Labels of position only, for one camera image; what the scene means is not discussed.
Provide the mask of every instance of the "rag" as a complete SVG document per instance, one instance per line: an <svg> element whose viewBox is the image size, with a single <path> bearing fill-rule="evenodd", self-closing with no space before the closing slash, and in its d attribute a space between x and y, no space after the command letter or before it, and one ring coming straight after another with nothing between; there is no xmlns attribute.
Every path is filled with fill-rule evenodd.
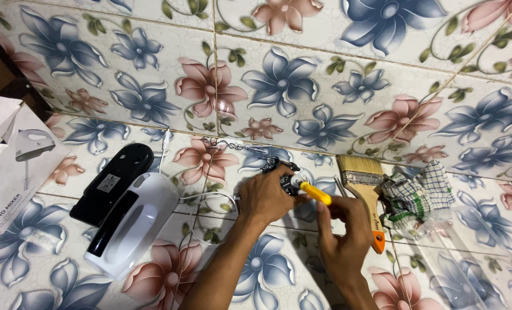
<svg viewBox="0 0 512 310"><path fill-rule="evenodd" d="M451 193L447 173L438 160L432 160L412 179L395 173L382 184L384 197L392 205L392 211L384 216L384 225L393 229L412 227L431 216L435 220L451 218Z"/></svg>

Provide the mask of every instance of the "hand mixer box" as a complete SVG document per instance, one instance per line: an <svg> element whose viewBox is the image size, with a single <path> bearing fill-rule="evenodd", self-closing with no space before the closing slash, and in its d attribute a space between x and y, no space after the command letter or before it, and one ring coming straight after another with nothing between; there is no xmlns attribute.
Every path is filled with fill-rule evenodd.
<svg viewBox="0 0 512 310"><path fill-rule="evenodd" d="M69 152L21 102L0 97L0 233Z"/></svg>

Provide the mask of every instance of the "tile floor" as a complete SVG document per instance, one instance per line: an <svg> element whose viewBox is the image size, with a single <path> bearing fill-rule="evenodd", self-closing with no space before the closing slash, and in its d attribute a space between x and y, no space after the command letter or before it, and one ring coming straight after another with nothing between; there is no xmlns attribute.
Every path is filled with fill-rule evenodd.
<svg viewBox="0 0 512 310"><path fill-rule="evenodd" d="M39 190L39 196L31 203L32 214L43 214L47 221L35 223L31 216L31 222L25 220L24 227L18 228L22 231L28 225L47 231L55 236L55 242L46 248L36 248L20 237L9 239L11 243L0 238L0 309L53 310L62 309L67 303L82 302L101 310L168 310L174 309L187 293L234 223L237 211L226 199L203 203L198 217L192 215L196 212L196 199L178 205L151 249L122 281L108 281L83 260L95 229L68 217L67 211L98 171L126 144L149 145L156 155L151 171L158 171L160 165L182 196L216 191L233 194L239 182L258 172L264 155L297 163L301 173L316 187L329 194L340 194L332 180L339 175L336 160L323 154L274 147L265 154L213 152L204 147L200 136L174 132L162 156L161 130L105 123L106 129L84 141L78 138L83 137L78 124L95 120L54 117L56 124L51 129L61 133L71 152L55 178ZM106 134L107 129L119 134ZM400 166L383 165L383 169L388 174L414 173ZM450 250L439 247L438 239L416 241L410 232L387 228L384 253L378 255L370 249L362 273L381 309L463 309L476 302L489 309L512 309L512 261L505 248L496 243L499 240L512 254L512 184L458 174L450 174L450 182L457 197L453 208L458 212L447 231L455 233L451 238L441 239ZM499 238L484 236L479 222L471 218L474 213L465 206L477 209ZM384 213L382 204L379 213ZM334 233L342 234L343 229L340 222L333 223ZM261 296L276 302L279 309L346 309L317 256L315 205L308 203L296 208L272 223L258 244L271 241L283 262L276 266L283 275L281 281L272 281L253 271L252 276L260 278L255 288L260 294L237 292L231 309L268 309L264 305L269 303L264 304ZM163 257L170 258L171 268L166 267ZM165 278L171 273L177 273L177 284L167 286ZM461 275L470 277L472 283L465 282ZM63 283L89 297L72 294L63 289ZM470 298L469 292L473 290L480 294L480 300Z"/></svg>

